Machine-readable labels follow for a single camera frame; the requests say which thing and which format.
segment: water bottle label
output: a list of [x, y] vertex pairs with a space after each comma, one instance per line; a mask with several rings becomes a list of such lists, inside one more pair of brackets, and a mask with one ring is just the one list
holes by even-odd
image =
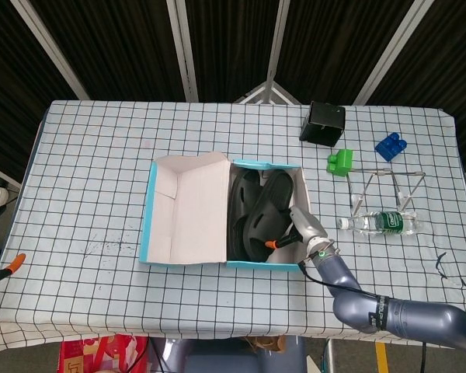
[[381, 212], [382, 228], [386, 233], [400, 233], [404, 228], [404, 219], [399, 212]]

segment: white grid tablecloth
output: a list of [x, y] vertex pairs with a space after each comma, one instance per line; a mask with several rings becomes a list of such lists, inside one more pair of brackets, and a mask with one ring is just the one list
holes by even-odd
[[[27, 255], [0, 282], [0, 350], [121, 332], [398, 340], [343, 326], [327, 289], [300, 273], [138, 262], [151, 160], [213, 150], [303, 166], [312, 213], [363, 289], [466, 310], [466, 185], [454, 119], [422, 108], [346, 108], [335, 151], [354, 150], [354, 167], [388, 166], [374, 146], [397, 131], [408, 147], [393, 170], [426, 173], [410, 206], [425, 222], [423, 233], [369, 238], [336, 230], [336, 217], [350, 216], [348, 186], [325, 171], [330, 148], [298, 140], [307, 112], [307, 106], [54, 102], [0, 264]], [[365, 178], [351, 174], [355, 192]], [[398, 182], [407, 192], [416, 180]], [[362, 211], [395, 206], [389, 176], [370, 185], [366, 204]]]

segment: yellow line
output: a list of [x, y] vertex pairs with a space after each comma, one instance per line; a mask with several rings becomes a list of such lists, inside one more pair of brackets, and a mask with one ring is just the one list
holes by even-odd
[[376, 350], [376, 362], [378, 365], [378, 373], [388, 373], [387, 351], [385, 343], [376, 342], [374, 344]]

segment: floor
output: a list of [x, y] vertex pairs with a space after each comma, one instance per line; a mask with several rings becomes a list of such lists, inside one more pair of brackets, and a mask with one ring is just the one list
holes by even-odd
[[[15, 203], [8, 205], [0, 217], [0, 248], [5, 243], [14, 207]], [[308, 354], [320, 367], [325, 341], [310, 339], [306, 343]], [[336, 340], [334, 346], [336, 373], [378, 372], [374, 343]], [[2, 351], [0, 352], [0, 373], [55, 372], [58, 351], [58, 343]], [[421, 347], [387, 345], [386, 351], [389, 373], [419, 372]], [[427, 373], [451, 373], [453, 371], [466, 372], [465, 352], [428, 347], [426, 352]]]

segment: blue toy block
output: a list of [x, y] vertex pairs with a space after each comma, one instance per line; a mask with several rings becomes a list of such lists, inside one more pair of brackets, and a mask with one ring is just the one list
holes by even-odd
[[390, 162], [398, 153], [402, 152], [407, 147], [407, 142], [400, 139], [397, 132], [389, 134], [384, 140], [376, 145], [376, 150], [385, 161]]

